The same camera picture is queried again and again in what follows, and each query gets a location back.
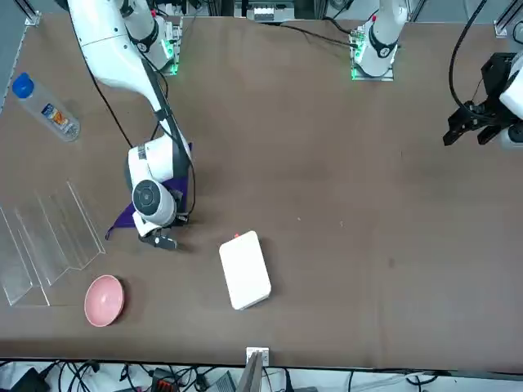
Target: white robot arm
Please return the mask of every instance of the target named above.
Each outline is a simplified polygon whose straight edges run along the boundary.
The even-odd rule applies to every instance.
[[[149,65],[165,65],[159,51],[161,26],[145,0],[69,0],[69,11],[92,74],[108,86],[145,96],[164,130],[158,139],[130,149],[127,157],[133,219],[144,238],[176,219],[177,201],[161,183],[186,176],[190,165],[189,146]]]
[[[378,11],[363,25],[365,40],[355,58],[363,72],[374,78],[387,73],[394,62],[407,14],[405,0],[380,0]]]

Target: black cable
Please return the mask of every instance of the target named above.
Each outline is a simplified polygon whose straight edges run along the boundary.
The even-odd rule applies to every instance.
[[[98,91],[98,94],[100,95],[101,99],[104,101],[105,106],[111,113],[111,116],[113,116],[113,120],[116,123],[116,125],[118,126],[118,129],[120,130],[120,133],[122,134],[123,139],[125,139],[125,141],[129,145],[129,147],[132,149],[134,146],[132,145],[131,141],[127,137],[127,134],[123,130],[122,124],[120,124],[120,121],[116,118],[116,114],[114,114],[113,108],[111,108],[111,105],[109,105],[109,102],[107,102],[107,99],[105,98],[104,93],[101,92],[100,87],[98,86],[98,83],[96,82],[94,75],[92,74],[91,70],[89,69],[89,66],[87,66],[87,71],[89,72],[89,76],[91,76],[92,84],[95,85],[95,89]]]
[[[83,385],[85,385],[85,383],[83,385],[82,385],[82,383],[83,383],[83,377],[85,376],[85,373],[87,373],[87,370],[89,370],[89,367],[86,367],[85,369],[83,369],[82,375],[78,378],[78,386],[76,387],[76,392],[80,391],[80,386],[82,386],[82,390],[85,390],[85,388],[83,387]]]
[[[296,30],[296,31],[299,31],[299,32],[304,33],[304,34],[309,34],[309,35],[311,35],[313,37],[317,37],[317,38],[323,39],[323,40],[331,42],[331,43],[336,43],[337,45],[343,45],[345,47],[354,47],[354,48],[357,47],[357,45],[355,45],[355,44],[351,44],[351,43],[345,42],[345,41],[340,41],[338,39],[325,37],[324,35],[319,35],[317,33],[312,33],[309,30],[300,29],[299,27],[287,26],[286,24],[281,24],[280,27],[285,27],[286,29]]]
[[[354,0],[347,0],[347,2],[345,3],[345,5],[340,9],[340,11],[337,12],[337,14],[335,16],[333,16],[333,19],[336,19],[338,15],[340,15],[342,12],[344,11],[347,11],[352,3],[354,2]]]
[[[156,122],[156,127],[154,127],[153,133],[151,134],[149,141],[153,140],[156,136],[156,132],[158,131],[158,128],[160,127],[160,121]]]
[[[414,385],[414,386],[417,386],[418,387],[418,392],[422,392],[422,383],[421,381],[419,380],[419,377],[416,376],[416,382],[413,383],[411,380],[409,380],[407,377],[405,378],[405,380],[407,380],[407,382],[411,385]]]
[[[62,374],[64,374],[64,368],[65,368],[65,363],[62,365],[62,368],[60,369],[60,373],[58,374],[58,392],[62,392]]]
[[[408,377],[405,378],[405,380],[410,384],[410,385],[414,385],[414,386],[422,386],[422,385],[427,385],[427,384],[430,384],[434,381],[436,381],[436,379],[438,378],[438,376],[433,376],[431,378],[429,378],[428,380],[425,380],[425,381],[420,381],[419,380],[419,377],[416,376],[416,381],[411,381],[409,380]]]
[[[58,364],[60,363],[60,361],[55,361],[53,363],[51,363],[49,366],[47,366],[45,369],[43,369],[39,375],[40,377],[45,380],[47,378],[47,375],[49,374],[49,372]]]
[[[291,381],[291,375],[287,368],[284,367],[285,372],[285,392],[294,392],[293,382]]]
[[[156,65],[154,65],[151,60],[149,60],[147,58],[147,56],[145,55],[145,53],[143,51],[139,50],[139,52],[140,52],[141,56],[149,63],[150,67],[157,74],[159,74],[162,77],[163,84],[165,85],[165,91],[163,92],[163,94],[165,95],[165,100],[167,100],[167,98],[169,97],[169,83],[167,82],[167,79],[165,78],[165,75],[163,75],[163,73],[158,69],[158,67]],[[153,140],[154,139],[154,137],[156,136],[156,132],[158,131],[159,126],[160,126],[160,122],[156,122],[156,126],[154,127],[153,133],[150,136],[149,140]]]
[[[512,39],[519,43],[520,45],[523,45],[523,41],[520,41],[519,39],[516,38],[516,29],[517,29],[517,26],[519,26],[521,23],[523,23],[523,20],[520,20],[519,22],[517,22],[515,25],[514,25],[514,29],[512,29]]]
[[[477,6],[476,10],[472,14],[471,18],[468,20],[467,24],[465,24],[465,28],[461,32],[461,35],[458,38],[458,41],[456,42],[456,46],[454,47],[454,50],[452,51],[452,56],[450,57],[450,65],[449,65],[449,89],[450,94],[454,98],[454,101],[458,106],[464,110],[466,113],[469,114],[469,116],[472,116],[473,118],[479,118],[486,121],[493,120],[492,117],[484,116],[478,113],[473,112],[470,110],[467,106],[463,104],[462,101],[459,100],[458,95],[456,94],[456,91],[454,90],[454,63],[456,62],[456,55],[458,54],[459,47],[461,46],[463,39],[465,39],[465,36],[468,33],[468,30],[471,28],[472,24],[474,23],[474,20],[476,20],[476,17],[483,9],[483,6],[487,3],[488,0],[481,0],[480,4]]]
[[[334,20],[334,18],[325,16],[324,20],[327,20],[330,23],[332,23],[336,27],[336,29],[340,30],[342,33],[350,34],[352,32],[352,30],[347,30],[347,29],[344,29],[342,26],[340,26],[340,24],[336,20]]]
[[[483,77],[481,77],[480,81],[477,83],[476,90],[474,91],[474,95],[472,96],[472,101],[474,101],[474,98],[476,98],[476,94],[478,90],[480,89],[481,82],[483,82]]]
[[[163,94],[165,95],[165,98],[167,99],[169,97],[169,83],[167,83],[167,79],[165,78],[163,73],[160,72],[158,67],[156,65],[154,65],[151,60],[149,60],[147,58],[147,56],[145,55],[145,53],[143,51],[140,51],[140,50],[138,50],[138,51],[140,52],[141,56],[145,59],[145,61],[147,61],[149,63],[151,68],[154,69],[154,71],[162,77],[163,83],[165,84],[165,92]]]
[[[354,371],[351,372],[351,376],[349,377],[349,385],[346,388],[346,392],[351,392],[351,386],[352,386],[352,377],[354,376]]]
[[[113,111],[113,108],[111,108],[111,105],[109,105],[109,102],[107,102],[107,99],[105,98],[104,96],[104,93],[101,92],[100,90],[100,87],[98,86],[98,83],[96,82],[96,79],[94,77],[94,75],[92,74],[91,70],[89,69],[89,65],[87,65],[87,61],[85,60],[85,57],[83,56],[83,51],[82,51],[82,48],[80,47],[80,41],[78,40],[78,35],[76,34],[76,30],[74,29],[74,24],[73,24],[73,19],[71,17],[71,13],[69,13],[69,18],[71,20],[71,24],[73,26],[73,33],[74,33],[74,36],[76,37],[76,42],[78,44],[78,49],[80,50],[80,52],[82,53],[82,58],[83,58],[83,62],[85,63],[85,66],[87,68],[87,71],[89,73],[89,76],[91,77],[91,80],[92,80],[92,84],[95,85],[95,89],[98,91],[98,94],[100,95],[101,99],[104,101],[105,103],[105,106],[107,107],[107,109],[109,110],[109,112],[111,113],[111,116],[113,116],[113,120],[114,122],[116,123],[116,125],[118,126],[118,129],[120,130],[120,133],[122,134],[123,138],[125,139],[125,141],[127,142],[127,144],[129,145],[130,148],[134,147],[131,143],[131,141],[129,140],[129,138],[127,137],[127,134],[125,133],[125,131],[123,130],[122,128],[122,124],[120,124],[120,121],[116,118],[116,114],[114,114],[114,111]]]
[[[198,380],[198,376],[205,376],[207,373],[209,373],[211,370],[214,370],[216,369],[217,367],[216,366],[212,366],[210,367],[209,369],[207,369],[205,372],[201,373],[201,374],[198,374],[197,372],[197,376],[196,376],[196,379],[194,381],[192,381],[191,383],[189,383],[189,385],[187,386],[187,388],[185,388],[182,392],[187,392],[191,386],[193,386],[195,383],[196,383],[196,380]]]
[[[134,384],[132,384],[131,376],[129,376],[129,372],[127,372],[127,381],[129,381],[129,386],[131,386],[131,389],[132,389],[134,392],[138,392],[138,390],[136,389],[136,387],[134,386]]]
[[[373,16],[375,16],[375,15],[378,13],[378,11],[379,11],[379,8],[378,8],[375,12],[373,12],[372,14],[370,14],[370,16],[369,16],[369,18],[367,19],[367,21],[369,21]]]
[[[265,377],[267,378],[267,384],[269,384],[269,391],[272,392],[272,384],[270,383],[269,375],[267,374],[267,369],[264,367],[263,372],[265,373]]]
[[[72,392],[73,390],[73,385],[74,385],[74,381],[78,378],[78,382],[82,384],[82,389],[85,391],[85,392],[91,392],[89,390],[89,388],[87,387],[87,385],[85,385],[85,383],[83,382],[83,380],[80,378],[80,372],[85,369],[85,368],[89,368],[91,366],[90,363],[87,363],[85,362],[82,366],[80,366],[80,368],[77,368],[76,367],[76,363],[71,363],[74,367],[74,371],[71,369],[71,366],[69,365],[69,363],[67,363],[67,367],[69,368],[69,370],[71,372],[73,372],[73,380],[71,380],[71,383],[69,384],[69,388],[67,389],[67,392]]]
[[[154,370],[147,370],[147,368],[144,365],[142,365],[141,363],[138,363],[138,366],[140,368],[142,368],[144,372],[147,373],[147,376],[149,376],[150,378],[153,378]]]

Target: brown table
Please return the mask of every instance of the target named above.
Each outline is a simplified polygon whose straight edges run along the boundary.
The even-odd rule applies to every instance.
[[[341,37],[326,22],[301,27]],[[169,78],[197,172],[194,221],[177,229],[186,251],[116,231],[69,290],[78,306],[0,308],[0,353],[242,363],[245,347],[260,345],[274,365],[523,371],[523,154],[480,147],[474,135],[450,148],[441,141],[462,28],[407,25],[396,80],[352,82],[346,48],[246,20],[196,19],[181,72]],[[456,65],[463,100],[503,51],[491,26],[469,35]],[[108,227],[130,200],[127,146],[67,16],[29,30],[22,71],[68,104],[82,135],[58,141],[10,94],[0,117],[2,205],[70,178]],[[154,118],[145,99],[103,91],[131,140],[146,140]],[[217,250],[250,229],[273,292],[237,312]],[[123,317],[101,329],[81,302],[99,274],[128,289]]]

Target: electronic device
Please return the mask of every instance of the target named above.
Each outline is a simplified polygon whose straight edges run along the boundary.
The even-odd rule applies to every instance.
[[[246,18],[262,23],[294,20],[294,0],[253,0],[246,6]],[[242,16],[242,1],[235,0],[235,17]]]

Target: floor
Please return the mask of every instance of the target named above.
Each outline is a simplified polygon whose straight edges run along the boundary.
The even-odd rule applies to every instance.
[[[31,367],[41,372],[49,363],[9,363],[6,366],[0,367],[0,389],[11,388]],[[47,376],[47,384],[51,387],[51,391],[58,389],[58,376],[60,374],[61,364],[55,366]],[[156,366],[146,365],[147,369],[154,370]],[[184,367],[173,367],[174,371],[183,369]],[[130,390],[129,381],[119,381],[120,372],[123,369],[122,363],[102,364],[101,369],[97,373],[87,372],[83,377],[83,382],[91,392],[103,391],[112,392],[120,390]],[[199,373],[207,370],[208,367],[199,369]],[[242,375],[241,368],[237,367],[218,367],[211,370],[207,375],[209,385],[213,385],[218,378],[223,376],[227,371],[233,379],[233,382],[238,386]],[[267,369],[267,377],[263,377],[261,382],[261,392],[278,392],[285,388],[284,371],[279,368]],[[146,390],[150,386],[150,378],[139,366],[133,365],[130,367],[130,377],[132,384],[138,389]],[[65,367],[61,378],[61,390],[68,390],[69,385],[73,379],[73,373]],[[351,372],[348,371],[334,371],[334,370],[304,370],[304,369],[289,369],[292,385],[295,390],[298,388],[315,387],[317,392],[344,392],[348,390],[348,382]],[[419,376],[420,381],[430,379],[429,376]],[[521,390],[522,381],[507,381],[507,380],[485,380],[479,378],[464,378],[464,377],[438,377],[434,382],[424,385],[422,390],[426,392],[490,392],[495,390],[497,392],[516,392]],[[71,390],[78,390],[78,382],[75,381]],[[405,376],[395,373],[372,373],[372,372],[355,372],[352,378],[350,392],[363,392],[372,390],[375,392],[417,392],[418,387],[410,385]],[[209,392],[216,392],[217,389],[209,389]],[[194,387],[190,388],[188,392],[195,392]]]

